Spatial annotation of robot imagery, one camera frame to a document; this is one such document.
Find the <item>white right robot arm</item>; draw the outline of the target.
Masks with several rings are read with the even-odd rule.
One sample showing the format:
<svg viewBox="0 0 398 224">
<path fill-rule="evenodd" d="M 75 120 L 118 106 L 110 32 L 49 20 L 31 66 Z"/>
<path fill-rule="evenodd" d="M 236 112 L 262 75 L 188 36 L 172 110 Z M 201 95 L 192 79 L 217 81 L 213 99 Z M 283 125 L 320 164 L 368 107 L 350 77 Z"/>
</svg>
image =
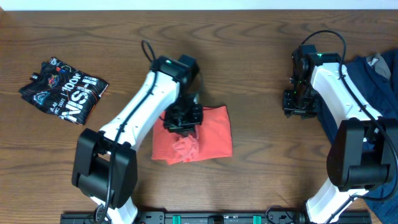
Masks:
<svg viewBox="0 0 398 224">
<path fill-rule="evenodd" d="M 397 193 L 397 120 L 373 107 L 352 81 L 343 57 L 301 45 L 292 53 L 293 87 L 284 91 L 286 117 L 318 117 L 331 128 L 326 159 L 328 177 L 305 203 L 301 223 L 338 223 L 357 199 L 369 198 L 378 187 L 392 184 L 383 196 Z"/>
</svg>

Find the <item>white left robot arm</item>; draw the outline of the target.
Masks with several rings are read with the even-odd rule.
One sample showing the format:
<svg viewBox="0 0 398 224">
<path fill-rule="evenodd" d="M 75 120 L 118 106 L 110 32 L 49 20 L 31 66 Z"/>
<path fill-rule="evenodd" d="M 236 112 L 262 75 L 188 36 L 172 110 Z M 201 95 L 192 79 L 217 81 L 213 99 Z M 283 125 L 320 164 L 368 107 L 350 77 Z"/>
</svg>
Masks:
<svg viewBox="0 0 398 224">
<path fill-rule="evenodd" d="M 137 183 L 137 151 L 161 118 L 164 128 L 188 136 L 203 121 L 203 107 L 188 90 L 200 68 L 195 58 L 160 56 L 150 65 L 141 89 L 126 107 L 99 131 L 79 136 L 72 184 L 97 203 L 92 214 L 62 215 L 61 223 L 134 223 L 132 202 Z"/>
</svg>

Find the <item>orange printed t-shirt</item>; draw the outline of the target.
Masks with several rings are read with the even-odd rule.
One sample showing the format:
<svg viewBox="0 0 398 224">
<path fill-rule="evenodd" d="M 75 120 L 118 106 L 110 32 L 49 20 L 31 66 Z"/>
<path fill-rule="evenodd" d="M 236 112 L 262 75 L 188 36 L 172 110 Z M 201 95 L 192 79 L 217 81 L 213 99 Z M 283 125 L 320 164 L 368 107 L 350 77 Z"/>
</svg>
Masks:
<svg viewBox="0 0 398 224">
<path fill-rule="evenodd" d="M 226 106 L 203 109 L 203 122 L 187 137 L 164 128 L 164 114 L 153 127 L 152 159 L 168 165 L 231 157 L 233 141 Z"/>
</svg>

